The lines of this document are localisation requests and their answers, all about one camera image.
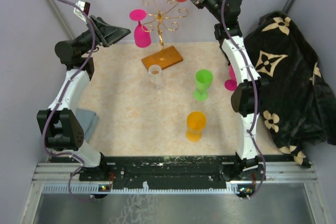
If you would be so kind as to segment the magenta plastic wine glass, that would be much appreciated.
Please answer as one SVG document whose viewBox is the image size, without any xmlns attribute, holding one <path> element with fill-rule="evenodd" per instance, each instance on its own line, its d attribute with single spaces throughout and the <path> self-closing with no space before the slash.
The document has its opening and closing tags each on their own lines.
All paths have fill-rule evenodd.
<svg viewBox="0 0 336 224">
<path fill-rule="evenodd" d="M 141 21 L 146 18 L 146 12 L 142 9 L 134 9 L 130 12 L 130 19 L 138 22 L 134 30 L 134 42 L 139 48 L 146 48 L 151 44 L 149 30 L 142 25 Z"/>
</svg>

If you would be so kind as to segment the gold wire wine glass rack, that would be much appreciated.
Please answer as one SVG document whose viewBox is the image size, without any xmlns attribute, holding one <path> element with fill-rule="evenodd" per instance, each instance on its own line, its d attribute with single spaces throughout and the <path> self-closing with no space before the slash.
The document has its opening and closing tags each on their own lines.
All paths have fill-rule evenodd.
<svg viewBox="0 0 336 224">
<path fill-rule="evenodd" d="M 151 17 L 152 20 L 142 24 L 141 29 L 146 34 L 149 34 L 154 30 L 157 31 L 161 50 L 143 58 L 142 63 L 147 69 L 149 69 L 152 65 L 158 65 L 161 67 L 162 70 L 164 70 L 168 67 L 182 62 L 183 57 L 174 46 L 165 46 L 163 40 L 163 30 L 165 29 L 171 32 L 177 31 L 180 25 L 176 20 L 187 17 L 189 15 L 189 11 L 186 8 L 179 8 L 179 15 L 171 17 L 169 13 L 178 7 L 178 1 L 166 1 L 170 8 L 164 12 L 159 10 L 155 0 L 142 0 L 142 4 L 144 6 L 148 6 L 151 3 L 154 4 L 155 13 L 146 13 L 146 15 Z"/>
</svg>

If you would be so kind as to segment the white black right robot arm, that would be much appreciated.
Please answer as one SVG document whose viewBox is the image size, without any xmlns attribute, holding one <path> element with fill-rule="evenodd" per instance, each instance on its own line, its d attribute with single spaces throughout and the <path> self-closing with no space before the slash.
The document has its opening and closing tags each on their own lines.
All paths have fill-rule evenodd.
<svg viewBox="0 0 336 224">
<path fill-rule="evenodd" d="M 239 114 L 242 136 L 236 152 L 234 172 L 242 180 L 258 167 L 256 147 L 257 119 L 261 89 L 267 85 L 255 70 L 244 45 L 238 16 L 243 0 L 190 0 L 197 8 L 206 8 L 218 21 L 215 37 L 232 67 L 237 88 L 231 96 L 233 110 Z"/>
</svg>

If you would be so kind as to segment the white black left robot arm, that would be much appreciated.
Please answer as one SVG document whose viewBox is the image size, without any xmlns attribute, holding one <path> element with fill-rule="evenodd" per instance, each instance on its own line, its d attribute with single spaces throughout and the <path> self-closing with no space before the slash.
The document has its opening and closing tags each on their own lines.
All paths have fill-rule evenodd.
<svg viewBox="0 0 336 224">
<path fill-rule="evenodd" d="M 96 46 L 109 47 L 130 34 L 130 30 L 112 26 L 101 17 L 90 16 L 88 30 L 72 40 L 60 41 L 55 53 L 66 66 L 63 85 L 46 110 L 37 113 L 43 146 L 53 157 L 68 156 L 90 167 L 98 180 L 108 177 L 109 167 L 101 162 L 102 154 L 85 141 L 76 110 L 81 95 L 91 81 L 95 67 L 92 53 Z"/>
</svg>

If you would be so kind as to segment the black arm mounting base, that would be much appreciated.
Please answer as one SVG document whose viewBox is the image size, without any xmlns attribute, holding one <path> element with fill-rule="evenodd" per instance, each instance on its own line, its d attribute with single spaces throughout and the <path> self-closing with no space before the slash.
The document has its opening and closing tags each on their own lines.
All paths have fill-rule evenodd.
<svg viewBox="0 0 336 224">
<path fill-rule="evenodd" d="M 67 188 L 74 194 L 90 193 L 99 199 L 108 194 L 234 193 L 249 197 L 266 178 L 265 165 L 239 172 L 236 156 L 104 157 L 96 168 L 79 167 L 73 158 L 53 157 L 52 164 L 71 164 Z"/>
</svg>

